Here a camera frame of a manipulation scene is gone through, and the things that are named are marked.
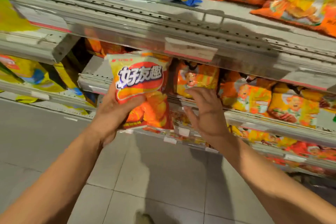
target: person's right arm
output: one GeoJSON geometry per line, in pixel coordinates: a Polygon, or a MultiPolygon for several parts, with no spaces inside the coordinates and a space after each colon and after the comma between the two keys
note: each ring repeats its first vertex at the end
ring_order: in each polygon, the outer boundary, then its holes
{"type": "Polygon", "coordinates": [[[290,178],[229,132],[215,91],[194,87],[187,92],[199,108],[197,116],[190,107],[184,107],[193,127],[242,176],[276,224],[336,223],[333,205],[290,178]]]}

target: person's left arm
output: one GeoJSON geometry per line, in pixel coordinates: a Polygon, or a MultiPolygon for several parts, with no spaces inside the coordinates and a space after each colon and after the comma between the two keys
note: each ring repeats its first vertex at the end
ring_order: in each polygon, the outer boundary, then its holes
{"type": "Polygon", "coordinates": [[[112,84],[92,123],[0,215],[0,224],[67,223],[102,148],[115,138],[117,128],[128,113],[144,100],[144,97],[136,97],[119,105],[112,84]]]}

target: person's left hand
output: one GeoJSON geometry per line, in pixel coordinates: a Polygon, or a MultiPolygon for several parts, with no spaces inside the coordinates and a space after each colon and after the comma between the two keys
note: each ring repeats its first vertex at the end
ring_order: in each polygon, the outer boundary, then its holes
{"type": "Polygon", "coordinates": [[[126,119],[129,112],[146,100],[144,95],[131,98],[127,103],[119,104],[115,98],[116,87],[114,82],[110,85],[107,94],[97,108],[96,115],[87,130],[97,135],[106,146],[116,137],[117,129],[126,119]]]}

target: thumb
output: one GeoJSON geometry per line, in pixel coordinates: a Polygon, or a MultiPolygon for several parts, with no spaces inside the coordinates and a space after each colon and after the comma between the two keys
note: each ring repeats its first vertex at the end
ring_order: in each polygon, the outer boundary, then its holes
{"type": "Polygon", "coordinates": [[[144,95],[131,98],[126,103],[119,105],[119,109],[121,110],[121,113],[126,116],[130,111],[132,111],[135,107],[138,107],[143,102],[146,101],[146,97],[144,95]]]}
{"type": "Polygon", "coordinates": [[[193,128],[198,130],[198,116],[193,112],[193,110],[189,106],[184,106],[183,109],[188,119],[190,120],[193,128]]]}

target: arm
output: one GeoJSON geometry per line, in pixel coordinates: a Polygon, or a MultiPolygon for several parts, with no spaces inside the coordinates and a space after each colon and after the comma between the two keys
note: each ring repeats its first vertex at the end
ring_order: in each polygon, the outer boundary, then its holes
{"type": "Polygon", "coordinates": [[[0,215],[0,224],[67,223],[102,148],[110,143],[128,113],[144,101],[115,101],[114,84],[92,123],[19,199],[0,215]]]}
{"type": "Polygon", "coordinates": [[[187,92],[199,107],[199,116],[190,107],[184,108],[193,127],[242,176],[276,224],[335,223],[333,205],[291,179],[229,132],[221,101],[213,90],[191,88],[187,92]]]}

